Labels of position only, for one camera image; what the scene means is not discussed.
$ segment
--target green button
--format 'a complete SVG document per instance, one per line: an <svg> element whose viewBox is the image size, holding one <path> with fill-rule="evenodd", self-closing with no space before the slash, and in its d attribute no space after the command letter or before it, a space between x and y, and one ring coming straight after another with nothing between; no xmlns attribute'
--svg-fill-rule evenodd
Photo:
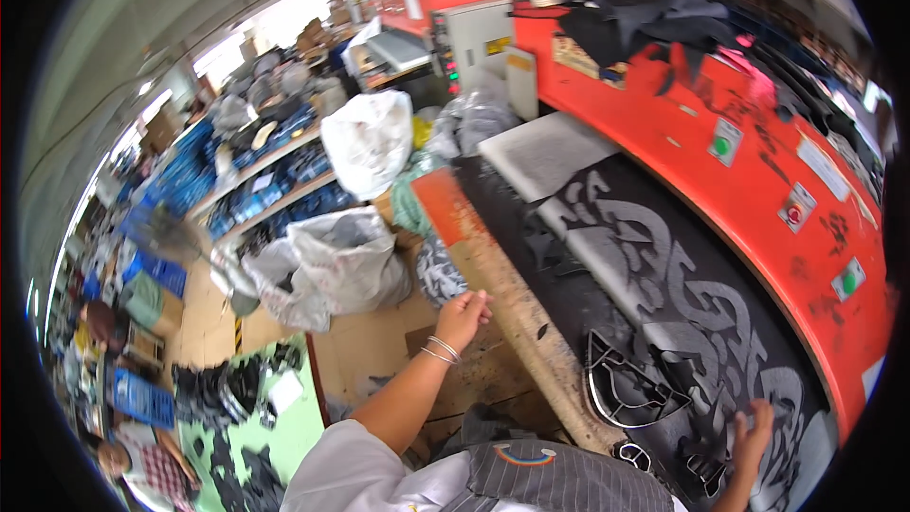
<svg viewBox="0 0 910 512"><path fill-rule="evenodd" d="M716 137L714 139L714 151L717 154L723 156L730 152L730 142L724 139L723 137Z"/></svg>
<svg viewBox="0 0 910 512"><path fill-rule="evenodd" d="M844 288L844 293L853 294L853 291L856 290L856 275L852 273L844 275L841 285Z"/></svg>

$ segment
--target green floor mat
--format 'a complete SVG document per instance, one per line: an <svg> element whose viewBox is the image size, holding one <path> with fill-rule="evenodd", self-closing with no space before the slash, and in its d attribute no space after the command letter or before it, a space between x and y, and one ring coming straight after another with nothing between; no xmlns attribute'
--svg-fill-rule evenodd
<svg viewBox="0 0 910 512"><path fill-rule="evenodd" d="M303 353L308 353L304 334L292 336L286 342L299 347ZM275 346L275 344L271 344L257 352L234 357L230 360L231 364L235 366L255 354L270 356L275 352ZM291 476L297 471L300 461L322 435L325 427L322 424L316 388L309 366L309 353L304 358L302 369L298 372L304 392L284 413L279 415L274 429L269 430L260 426L258 415L253 415L242 425L227 428L227 439L231 447L234 470L237 480L242 485L249 478L249 470L240 453L243 448L258 453L262 448L269 446L272 468L278 473L281 482L287 485ZM277 375L269 377L265 381L264 387L260 388L260 395L265 395L278 380ZM177 427L183 452L199 474L199 481L202 485L199 490L199 498L196 500L196 509L198 512L225 512L225 508L221 504L221 496L216 490L215 481L209 472L214 438L215 435L221 435L221 433L206 431L201 424L178 422ZM197 454L194 447L194 445L198 445L197 439L201 439L203 443L201 455Z"/></svg>

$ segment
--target green fabric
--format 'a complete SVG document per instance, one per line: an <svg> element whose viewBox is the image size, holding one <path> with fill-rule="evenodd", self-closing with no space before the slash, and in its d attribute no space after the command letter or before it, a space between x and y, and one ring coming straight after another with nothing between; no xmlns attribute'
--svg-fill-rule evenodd
<svg viewBox="0 0 910 512"><path fill-rule="evenodd" d="M428 237L433 232L433 226L427 219L426 213L420 207L411 189L410 183L425 174L432 173L444 165L436 155L427 151L414 151L408 159L408 167L398 175L392 183L392 221L409 232L421 237Z"/></svg>
<svg viewBox="0 0 910 512"><path fill-rule="evenodd" d="M132 293L124 308L133 320L151 329L161 318L161 310L164 308L161 285L148 273L140 271L126 284L124 290Z"/></svg>
<svg viewBox="0 0 910 512"><path fill-rule="evenodd" d="M307 338L302 332L291 336L287 342L299 347L304 353L308 351ZM258 353L264 357L271 356L275 352L275 346L276 343L268 345L260 349ZM256 352L234 357L230 359L230 363L232 366L237 366L241 361L254 354ZM287 485L291 476L297 472L300 461L313 448L325 430L325 426L322 424L322 414L319 411L319 401L316 399L316 387L313 384L313 373L309 366L309 355L306 356L303 367L298 372L298 377L303 386L303 394L284 413L279 415L274 429L268 430L259 425L258 415L253 415L239 426L227 428L234 471L237 481L241 485L249 478L249 470L240 453L243 448L249 448L258 453L268 445L268 457L272 468L278 473L281 482ZM268 388L279 379L278 375L269 377L260 390L260 394L266 395ZM209 472L216 433L204 430L199 423L177 422L177 430L180 434L180 446L183 454L199 475L201 488L199 498L195 502L197 512L225 512L225 508L221 504L221 496L215 489L215 481L212 480L211 472ZM193 444L198 438L201 438L204 444L201 456L197 455L196 450L193 449Z"/></svg>

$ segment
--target red button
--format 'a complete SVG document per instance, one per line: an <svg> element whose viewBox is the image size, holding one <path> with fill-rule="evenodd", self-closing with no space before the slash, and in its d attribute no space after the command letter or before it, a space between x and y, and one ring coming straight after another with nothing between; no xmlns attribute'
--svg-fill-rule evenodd
<svg viewBox="0 0 910 512"><path fill-rule="evenodd" d="M789 220L790 223L802 222L802 208L797 204L793 204L787 208L787 220Z"/></svg>

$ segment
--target rainbow patch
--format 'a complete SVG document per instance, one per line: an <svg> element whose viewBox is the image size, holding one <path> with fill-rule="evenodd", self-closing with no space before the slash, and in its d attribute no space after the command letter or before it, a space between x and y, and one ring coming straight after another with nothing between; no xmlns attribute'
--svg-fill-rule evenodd
<svg viewBox="0 0 910 512"><path fill-rule="evenodd" d="M510 447L507 443L502 443L499 445L493 446L493 451L496 453L496 456L506 461L507 463L512 463L516 466L542 466L549 465L553 462L553 458L556 457L556 452L549 449L541 449L540 453L542 457L537 458L519 458L515 455L512 455L507 451Z"/></svg>

